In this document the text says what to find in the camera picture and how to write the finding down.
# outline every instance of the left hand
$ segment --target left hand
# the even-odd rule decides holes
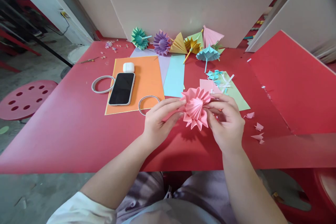
[[[147,112],[145,119],[145,129],[142,133],[142,138],[143,141],[148,143],[152,150],[155,150],[160,144],[163,143],[183,113],[176,112],[171,117],[169,117],[166,122],[162,121],[163,118],[185,104],[186,100],[180,101],[179,98],[169,98],[159,102]]]

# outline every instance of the scissors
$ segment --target scissors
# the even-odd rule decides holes
[[[81,64],[82,64],[82,63],[86,63],[86,62],[92,62],[92,61],[94,61],[94,60],[96,60],[96,59],[98,59],[98,58],[99,58],[99,57],[94,58],[94,59],[88,59],[88,60],[86,60],[86,61],[82,61]]]

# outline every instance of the phone screen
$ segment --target phone screen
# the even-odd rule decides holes
[[[130,100],[134,73],[118,73],[112,89],[109,104],[127,104]]]

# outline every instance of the hand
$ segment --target hand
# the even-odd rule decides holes
[[[241,117],[235,100],[225,94],[211,94],[217,101],[210,102],[205,109],[208,124],[223,154],[242,150],[245,120]]]
[[[162,120],[170,112],[179,109],[185,103],[186,100],[180,101],[179,98],[169,98],[159,102],[147,112],[142,137],[144,141],[148,142],[152,150],[155,150],[167,138],[183,112],[176,112],[166,122]]]

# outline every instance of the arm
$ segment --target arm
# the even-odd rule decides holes
[[[210,102],[207,106],[208,123],[223,153],[227,189],[237,221],[240,224],[287,224],[242,148],[245,121],[240,116],[236,102],[224,94],[212,96],[217,101]]]
[[[166,122],[162,119],[184,104],[185,101],[179,101],[179,98],[156,104],[146,114],[143,134],[99,170],[80,191],[93,201],[116,209],[134,183],[145,159],[166,139],[183,113],[176,112]]]

